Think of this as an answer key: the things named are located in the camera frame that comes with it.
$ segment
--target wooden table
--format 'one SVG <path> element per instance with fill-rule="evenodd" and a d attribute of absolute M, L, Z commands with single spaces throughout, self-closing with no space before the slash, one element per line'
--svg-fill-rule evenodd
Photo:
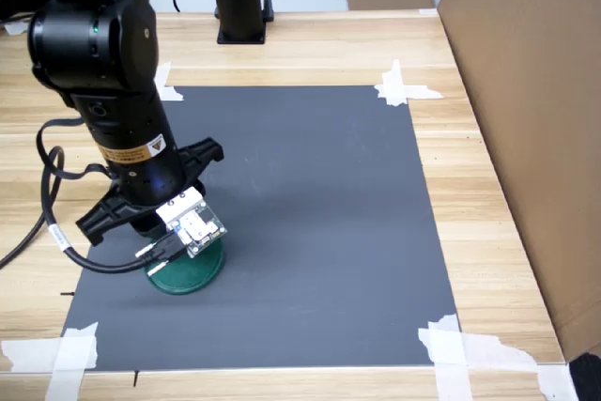
<path fill-rule="evenodd" d="M 376 85 L 398 59 L 407 85 L 439 91 L 444 99 L 411 100 L 409 106 L 463 331 L 496 335 L 539 363 L 562 362 L 436 14 L 280 14 L 264 46 L 218 46 L 217 29 L 210 15 L 159 16 L 161 62 L 172 62 L 168 85 Z M 35 133 L 50 118 L 74 116 L 34 79 L 30 66 L 24 36 L 0 37 L 0 254 L 20 241 L 40 212 Z M 71 170 L 101 161 L 85 128 L 53 129 L 46 136 L 47 148 L 66 149 Z M 75 221 L 106 188 L 101 176 L 63 182 L 54 210 L 80 252 L 88 243 Z M 59 336 L 71 301 L 60 293 L 72 292 L 79 274 L 47 231 L 41 233 L 0 272 L 0 340 Z M 0 370 L 9 368 L 0 355 Z M 474 399 L 544 399 L 534 374 L 472 370 L 470 379 Z M 6 393 L 8 399 L 43 399 L 48 380 L 4 375 L 0 399 Z M 88 373 L 81 399 L 438 399 L 433 367 L 141 373 L 132 384 L 132 372 Z"/>

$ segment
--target green circular lid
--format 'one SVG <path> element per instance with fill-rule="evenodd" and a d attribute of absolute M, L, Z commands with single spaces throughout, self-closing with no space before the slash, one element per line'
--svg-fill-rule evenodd
<path fill-rule="evenodd" d="M 146 267 L 146 273 L 159 263 Z M 168 295 L 187 295 L 208 285 L 219 273 L 223 265 L 223 246 L 221 239 L 216 240 L 195 258 L 188 254 L 170 262 L 154 276 L 148 277 L 150 283 Z"/>

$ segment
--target dark gray paper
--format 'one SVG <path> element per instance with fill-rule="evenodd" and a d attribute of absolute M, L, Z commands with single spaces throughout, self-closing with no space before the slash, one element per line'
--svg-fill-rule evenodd
<path fill-rule="evenodd" d="M 455 313 L 407 105 L 371 86 L 188 87 L 165 108 L 201 177 L 225 265 L 188 296 L 84 270 L 66 327 L 98 321 L 98 371 L 430 363 L 418 328 Z M 129 226 L 90 251 L 130 261 Z"/>

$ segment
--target connector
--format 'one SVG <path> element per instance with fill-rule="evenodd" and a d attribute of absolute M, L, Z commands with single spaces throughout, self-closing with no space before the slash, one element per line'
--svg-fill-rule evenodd
<path fill-rule="evenodd" d="M 186 250 L 186 245 L 181 241 L 179 236 L 172 231 L 158 241 L 142 248 L 135 256 L 139 258 L 147 252 L 152 251 L 155 258 L 160 262 L 147 273 L 149 277 L 152 277 L 154 274 L 165 268 L 169 262 L 181 257 L 186 253 Z"/>

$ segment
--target white tape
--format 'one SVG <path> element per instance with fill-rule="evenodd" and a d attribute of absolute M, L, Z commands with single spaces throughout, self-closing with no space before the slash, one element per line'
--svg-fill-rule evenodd
<path fill-rule="evenodd" d="M 434 363 L 440 399 L 471 400 L 468 369 L 477 368 L 535 373 L 547 400 L 578 401 L 567 365 L 539 365 L 527 352 L 503 345 L 499 337 L 462 333 L 456 315 L 428 323 L 418 337 Z"/>
<path fill-rule="evenodd" d="M 426 85 L 405 85 L 401 74 L 401 65 L 398 60 L 393 61 L 393 67 L 387 72 L 382 72 L 382 85 L 375 85 L 379 98 L 385 98 L 386 103 L 398 107 L 407 103 L 407 99 L 442 99 L 438 91 Z"/>
<path fill-rule="evenodd" d="M 157 73 L 154 76 L 154 85 L 157 87 L 161 100 L 184 100 L 184 97 L 179 94 L 172 86 L 165 86 L 169 78 L 171 70 L 171 62 L 168 61 L 157 68 Z"/>
<path fill-rule="evenodd" d="M 14 23 L 5 23 L 4 28 L 7 30 L 7 33 L 12 37 L 20 35 L 27 31 L 27 27 L 29 23 L 25 21 L 15 21 Z"/>
<path fill-rule="evenodd" d="M 60 229 L 58 224 L 50 224 L 48 226 L 48 231 L 52 234 L 52 236 L 54 237 L 54 241 L 56 241 L 56 244 L 63 253 L 65 252 L 65 250 L 67 250 L 67 248 L 71 247 L 71 243 L 69 243 L 69 240 L 67 239 L 63 231 Z"/>
<path fill-rule="evenodd" d="M 61 338 L 8 340 L 0 344 L 11 373 L 52 373 L 46 401 L 76 401 L 84 370 L 96 368 L 96 329 L 67 329 Z"/>
<path fill-rule="evenodd" d="M 428 323 L 428 329 L 418 330 L 418 337 L 434 364 L 439 399 L 471 401 L 470 373 L 457 315 Z"/>
<path fill-rule="evenodd" d="M 422 16 L 438 16 L 439 15 L 439 11 L 435 8 L 421 8 L 419 11 Z"/>

